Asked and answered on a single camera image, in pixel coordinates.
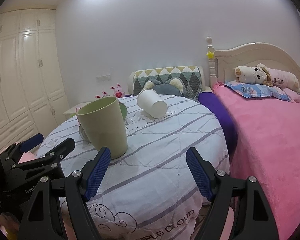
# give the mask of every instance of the pink pillow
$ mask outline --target pink pillow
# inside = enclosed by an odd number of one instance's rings
[[[300,103],[300,93],[297,93],[295,91],[292,91],[289,88],[281,88],[291,99],[292,102]]]

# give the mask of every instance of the triangle pattern cushion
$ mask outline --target triangle pattern cushion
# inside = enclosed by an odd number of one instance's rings
[[[149,79],[156,79],[161,83],[171,78],[180,78],[188,92],[188,97],[197,99],[202,91],[201,75],[197,66],[180,66],[166,68],[152,68],[136,71],[133,78],[133,95],[137,96]]]

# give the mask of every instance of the pink bunny toy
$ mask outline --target pink bunny toy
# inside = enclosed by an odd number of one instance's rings
[[[113,92],[113,96],[117,97],[117,98],[124,98],[126,96],[126,94],[124,93],[122,87],[120,86],[120,84],[117,84],[117,87],[110,87],[111,89],[114,90]]]
[[[103,96],[96,95],[95,98],[99,99],[99,98],[103,98],[105,96],[109,96],[106,91],[103,91],[102,93],[103,93]]]

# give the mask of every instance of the wooden headboard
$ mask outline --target wooden headboard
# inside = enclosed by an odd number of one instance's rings
[[[207,37],[206,41],[208,43],[210,87],[217,81],[235,80],[234,69],[238,66],[252,67],[259,63],[263,63],[269,68],[293,73],[298,78],[300,85],[300,66],[288,53],[275,45],[255,42],[233,49],[221,50],[214,49],[211,37]]]

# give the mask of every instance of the white bedspread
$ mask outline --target white bedspread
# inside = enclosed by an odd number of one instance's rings
[[[203,198],[186,164],[186,151],[196,147],[204,160],[229,173],[225,137],[219,121],[205,106],[183,97],[162,95],[168,112],[149,118],[137,97],[120,98],[128,108],[128,150],[112,160],[98,193],[87,203],[104,238],[188,240]],[[78,133],[76,117],[56,128],[42,143],[43,156],[64,139],[76,146],[62,162],[66,176],[80,170],[97,151]],[[62,200],[63,213],[67,213]]]

